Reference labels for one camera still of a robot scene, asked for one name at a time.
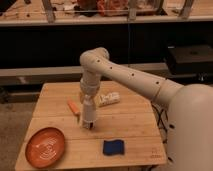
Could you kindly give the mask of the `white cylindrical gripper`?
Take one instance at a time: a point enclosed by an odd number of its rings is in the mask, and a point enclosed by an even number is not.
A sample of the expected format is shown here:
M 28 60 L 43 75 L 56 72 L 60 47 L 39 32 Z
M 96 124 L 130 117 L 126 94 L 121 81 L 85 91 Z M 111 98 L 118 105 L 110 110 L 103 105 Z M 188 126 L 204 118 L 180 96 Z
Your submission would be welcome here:
M 87 123 L 89 123 L 89 130 L 93 129 L 94 122 L 97 120 L 96 104 L 89 95 L 86 95 L 83 100 L 82 120 L 86 122 L 83 123 L 85 129 L 88 129 Z

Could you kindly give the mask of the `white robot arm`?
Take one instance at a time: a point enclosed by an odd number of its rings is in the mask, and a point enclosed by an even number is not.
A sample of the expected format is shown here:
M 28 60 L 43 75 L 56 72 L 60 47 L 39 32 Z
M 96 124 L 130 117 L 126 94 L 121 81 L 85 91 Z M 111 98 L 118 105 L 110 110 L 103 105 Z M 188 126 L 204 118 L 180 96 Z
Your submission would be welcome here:
M 81 90 L 94 96 L 105 76 L 167 110 L 165 171 L 213 171 L 213 87 L 182 85 L 109 60 L 100 47 L 81 54 Z

